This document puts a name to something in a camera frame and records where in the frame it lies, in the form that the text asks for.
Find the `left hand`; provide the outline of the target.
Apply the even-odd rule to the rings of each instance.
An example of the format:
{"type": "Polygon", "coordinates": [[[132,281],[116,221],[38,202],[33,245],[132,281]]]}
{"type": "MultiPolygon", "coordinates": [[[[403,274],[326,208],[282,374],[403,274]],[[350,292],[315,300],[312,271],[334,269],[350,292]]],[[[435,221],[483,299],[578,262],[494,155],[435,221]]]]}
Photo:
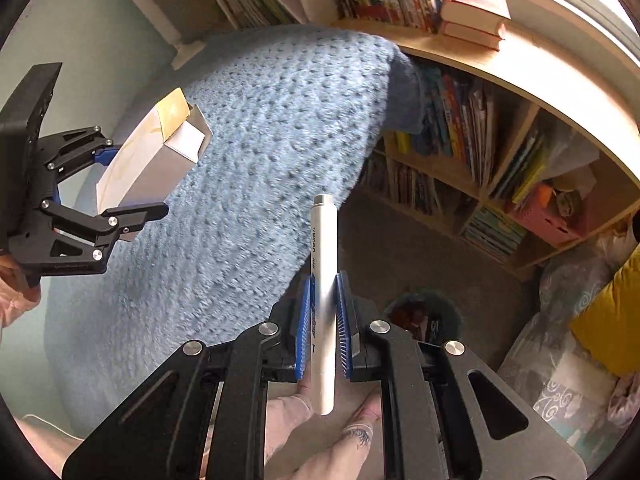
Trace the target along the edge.
{"type": "Polygon", "coordinates": [[[4,330],[20,316],[37,307],[41,300],[41,287],[29,287],[24,272],[9,255],[0,262],[1,329],[4,330]]]}

